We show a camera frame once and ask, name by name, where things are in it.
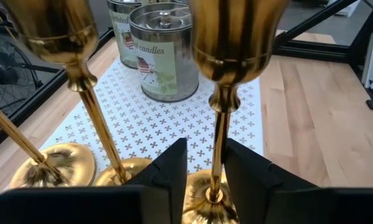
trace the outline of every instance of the gold candle holder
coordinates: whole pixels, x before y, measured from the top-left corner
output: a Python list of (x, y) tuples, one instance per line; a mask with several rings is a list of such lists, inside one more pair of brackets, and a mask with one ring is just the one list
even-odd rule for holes
[(0, 127), (30, 156), (12, 177), (10, 189), (89, 186), (93, 182), (95, 160), (86, 147), (66, 143), (39, 152), (1, 111)]
[(188, 176), (182, 223), (239, 223), (221, 158), (231, 113), (240, 105), (237, 85), (267, 66), (280, 16), (289, 0), (190, 0), (193, 57), (216, 83), (213, 166)]
[(41, 59), (62, 64), (68, 88), (79, 93), (93, 122), (111, 166), (97, 178), (96, 185), (123, 184), (150, 159), (120, 161), (93, 87), (97, 78), (86, 61), (98, 43), (98, 31), (87, 0), (2, 0), (25, 46)]

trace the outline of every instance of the cross pattern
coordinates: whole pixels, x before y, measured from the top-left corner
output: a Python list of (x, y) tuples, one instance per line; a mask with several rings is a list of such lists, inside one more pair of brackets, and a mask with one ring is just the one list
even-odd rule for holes
[[(211, 81), (199, 77), (199, 89), (189, 99), (159, 103), (141, 90), (137, 71), (117, 59), (99, 79), (94, 90), (116, 149), (122, 158), (155, 159), (178, 138), (188, 139), (188, 170), (210, 169), (214, 141), (214, 111), (208, 105)], [(238, 89), (242, 106), (231, 115), (229, 137), (262, 154), (262, 123), (259, 80)], [(109, 159), (83, 103), (64, 119), (42, 148), (63, 142), (88, 146), (97, 163), (97, 173)]]

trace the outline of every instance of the wooden floor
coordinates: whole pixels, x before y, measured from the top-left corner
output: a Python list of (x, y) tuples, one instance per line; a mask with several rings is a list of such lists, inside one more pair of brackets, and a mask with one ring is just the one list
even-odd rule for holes
[[(92, 73), (100, 77), (118, 55), (111, 40), (90, 60)], [(273, 56), (260, 82), (266, 157), (320, 186), (373, 186), (373, 111), (348, 65)], [(40, 147), (78, 101), (62, 86), (21, 131)], [(26, 158), (10, 139), (0, 145), (0, 192)]]

